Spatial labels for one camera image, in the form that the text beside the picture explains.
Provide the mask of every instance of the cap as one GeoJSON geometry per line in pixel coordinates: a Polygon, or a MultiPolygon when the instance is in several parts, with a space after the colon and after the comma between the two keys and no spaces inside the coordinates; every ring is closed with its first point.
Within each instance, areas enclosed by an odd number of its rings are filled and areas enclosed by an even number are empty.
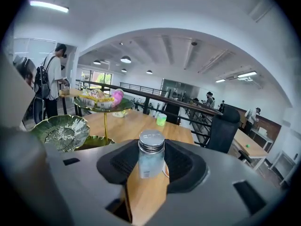
{"type": "Polygon", "coordinates": [[[164,149],[165,137],[158,130],[144,130],[139,135],[138,146],[147,154],[159,153],[164,149]]]}

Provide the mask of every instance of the black pants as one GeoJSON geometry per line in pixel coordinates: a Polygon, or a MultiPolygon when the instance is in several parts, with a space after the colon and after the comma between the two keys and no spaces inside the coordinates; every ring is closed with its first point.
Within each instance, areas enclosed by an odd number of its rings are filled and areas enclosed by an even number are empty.
{"type": "Polygon", "coordinates": [[[52,116],[57,115],[57,100],[49,100],[49,99],[44,99],[45,100],[45,106],[46,106],[46,113],[48,119],[52,116]]]}
{"type": "Polygon", "coordinates": [[[246,122],[246,125],[245,125],[245,128],[244,128],[244,133],[249,135],[250,134],[250,131],[252,129],[252,123],[247,121],[246,122]]]}

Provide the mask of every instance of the black chair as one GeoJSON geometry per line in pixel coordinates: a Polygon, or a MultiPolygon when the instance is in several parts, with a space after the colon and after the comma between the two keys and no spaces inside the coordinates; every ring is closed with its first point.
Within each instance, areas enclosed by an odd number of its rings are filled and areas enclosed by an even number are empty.
{"type": "Polygon", "coordinates": [[[225,106],[223,115],[215,115],[212,119],[210,140],[206,148],[228,153],[235,133],[239,127],[240,115],[232,107],[225,106]]]}

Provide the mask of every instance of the ceiling light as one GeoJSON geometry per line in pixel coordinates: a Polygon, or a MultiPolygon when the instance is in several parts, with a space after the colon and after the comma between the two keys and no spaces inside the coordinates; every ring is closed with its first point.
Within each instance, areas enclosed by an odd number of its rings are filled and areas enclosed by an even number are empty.
{"type": "Polygon", "coordinates": [[[247,77],[247,76],[251,76],[251,75],[256,75],[257,73],[255,71],[252,71],[250,73],[244,73],[244,74],[240,74],[238,75],[239,78],[243,78],[243,77],[247,77]]]}
{"type": "Polygon", "coordinates": [[[69,8],[58,6],[52,3],[47,3],[47,2],[39,2],[39,1],[30,1],[31,6],[37,6],[37,7],[44,7],[44,8],[51,8],[55,9],[64,13],[68,13],[69,8]]]}
{"type": "Polygon", "coordinates": [[[93,62],[95,65],[101,65],[101,62],[97,59],[93,62]]]}
{"type": "Polygon", "coordinates": [[[121,60],[121,62],[126,63],[126,64],[130,64],[132,62],[131,58],[129,56],[123,56],[120,60],[121,60]]]}
{"type": "Polygon", "coordinates": [[[226,81],[226,80],[221,79],[221,80],[219,80],[219,81],[216,81],[215,83],[224,82],[224,81],[226,81]]]}

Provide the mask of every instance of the metal railing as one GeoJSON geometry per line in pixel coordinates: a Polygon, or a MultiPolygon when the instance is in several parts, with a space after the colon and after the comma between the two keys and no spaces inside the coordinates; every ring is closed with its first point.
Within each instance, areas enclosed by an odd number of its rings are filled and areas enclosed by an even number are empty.
{"type": "Polygon", "coordinates": [[[194,101],[192,99],[189,100],[189,103],[185,103],[185,102],[173,100],[173,99],[170,99],[167,97],[154,95],[152,93],[143,92],[140,90],[128,89],[125,87],[119,87],[119,86],[115,86],[115,85],[101,84],[101,83],[92,82],[92,81],[86,81],[85,83],[97,85],[100,87],[100,89],[105,88],[105,87],[110,88],[110,89],[123,89],[124,92],[138,95],[141,97],[145,97],[144,103],[134,102],[135,105],[141,106],[143,108],[144,114],[147,114],[148,109],[149,109],[149,110],[153,110],[156,112],[164,113],[167,116],[172,116],[172,117],[176,117],[181,120],[189,121],[194,128],[194,130],[192,130],[191,132],[196,134],[198,137],[198,140],[199,140],[199,142],[195,142],[195,143],[199,144],[199,145],[205,145],[206,142],[208,141],[208,139],[210,138],[210,128],[211,128],[212,117],[214,115],[221,115],[221,113],[218,112],[217,110],[213,110],[202,104],[199,105],[198,103],[196,103],[196,101],[194,101]],[[161,101],[161,102],[164,102],[167,104],[182,107],[185,109],[185,112],[188,115],[188,118],[179,116],[178,114],[173,114],[173,113],[170,113],[170,112],[167,112],[164,110],[159,110],[157,108],[149,107],[150,99],[154,99],[154,100],[158,100],[158,101],[161,101]]]}
{"type": "Polygon", "coordinates": [[[145,93],[150,93],[153,95],[163,96],[163,97],[167,93],[167,91],[165,91],[165,90],[153,89],[153,88],[149,88],[149,87],[145,87],[145,86],[133,85],[133,84],[123,83],[123,82],[120,82],[120,87],[125,88],[125,89],[138,90],[138,91],[142,91],[145,93]]]}

